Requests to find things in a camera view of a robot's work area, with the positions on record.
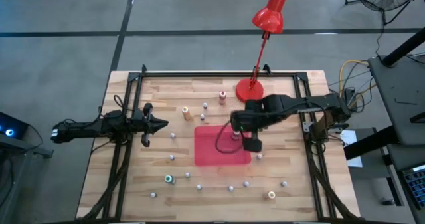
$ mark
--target lamp shade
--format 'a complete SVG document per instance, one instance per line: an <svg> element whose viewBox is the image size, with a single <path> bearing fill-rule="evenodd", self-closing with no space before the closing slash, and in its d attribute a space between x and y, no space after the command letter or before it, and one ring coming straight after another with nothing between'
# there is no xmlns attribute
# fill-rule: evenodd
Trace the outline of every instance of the lamp shade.
<svg viewBox="0 0 425 224"><path fill-rule="evenodd" d="M253 24L271 33L281 33L284 30L284 3L285 0L268 0L267 6L252 18Z"/></svg>

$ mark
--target yellow cable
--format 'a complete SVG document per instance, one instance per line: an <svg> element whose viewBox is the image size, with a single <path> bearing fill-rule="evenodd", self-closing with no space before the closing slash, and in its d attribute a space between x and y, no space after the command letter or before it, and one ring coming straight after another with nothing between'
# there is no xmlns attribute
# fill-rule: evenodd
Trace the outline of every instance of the yellow cable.
<svg viewBox="0 0 425 224"><path fill-rule="evenodd" d="M372 86L368 87L367 89L365 89L365 91L363 91L363 92L359 93L359 95L357 96L357 98L354 100L354 102L352 102L352 103L350 104L350 106L348 107L348 109L353 108L353 107L354 107L354 105L357 103L357 101L360 99L360 97L362 97L362 95L363 95L365 92L367 92L368 90L370 90L370 89L374 88L376 85L377 85L377 84L374 84L374 85L372 85Z"/></svg>
<svg viewBox="0 0 425 224"><path fill-rule="evenodd" d="M341 66L341 69L339 70L339 95L341 97L343 95L343 70L344 70L345 65L347 65L348 63L351 63L351 62L363 64L363 65L369 67L368 62L363 62L363 61L359 61L359 60L347 60L343 63L343 66Z"/></svg>

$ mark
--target blue light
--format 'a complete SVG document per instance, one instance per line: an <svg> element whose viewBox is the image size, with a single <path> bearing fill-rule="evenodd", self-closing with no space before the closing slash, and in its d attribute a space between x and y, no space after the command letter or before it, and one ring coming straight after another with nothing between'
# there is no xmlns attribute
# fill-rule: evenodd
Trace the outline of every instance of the blue light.
<svg viewBox="0 0 425 224"><path fill-rule="evenodd" d="M9 137L12 136L13 133L15 133L13 130L6 130L6 135Z"/></svg>

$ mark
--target red desk lamp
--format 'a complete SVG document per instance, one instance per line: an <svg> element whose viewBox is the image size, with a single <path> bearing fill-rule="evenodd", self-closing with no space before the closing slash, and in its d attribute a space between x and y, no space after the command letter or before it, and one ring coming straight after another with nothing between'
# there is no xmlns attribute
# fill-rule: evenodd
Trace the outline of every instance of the red desk lamp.
<svg viewBox="0 0 425 224"><path fill-rule="evenodd" d="M251 78L245 78L236 85L236 96L242 102L259 100L263 97L263 86L257 81L261 56L266 41L270 38L270 33L281 33L284 29L284 18L282 17L284 3L285 0L268 0L267 6L257 12L252 18L253 24L264 30L262 35L263 43L261 44L260 55Z"/></svg>

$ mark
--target floor stripe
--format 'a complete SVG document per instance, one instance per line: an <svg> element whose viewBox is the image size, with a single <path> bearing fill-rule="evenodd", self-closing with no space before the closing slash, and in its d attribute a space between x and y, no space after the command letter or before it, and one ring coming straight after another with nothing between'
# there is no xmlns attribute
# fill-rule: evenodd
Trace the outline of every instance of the floor stripe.
<svg viewBox="0 0 425 224"><path fill-rule="evenodd" d="M0 37L117 37L119 31L0 32Z"/></svg>
<svg viewBox="0 0 425 224"><path fill-rule="evenodd" d="M384 33L417 33L422 28L387 28ZM276 35L349 35L379 34L381 29L286 29ZM203 35L261 35L260 29L182 30L182 31L75 31L75 32L2 32L0 37L161 37Z"/></svg>
<svg viewBox="0 0 425 224"><path fill-rule="evenodd" d="M388 28L384 33L417 33L422 28ZM380 34L382 29L286 29L273 35L338 35L338 34ZM183 30L183 31L127 31L126 36L202 36L202 35L261 35L260 29L244 30Z"/></svg>
<svg viewBox="0 0 425 224"><path fill-rule="evenodd" d="M126 13L122 19L120 35L118 36L117 45L115 46L114 56L112 57L110 72L117 70L118 63L120 61L120 55L122 46L124 44L124 39L126 37L126 31L128 27L128 22L130 20L131 9L133 8L134 0L127 0Z"/></svg>

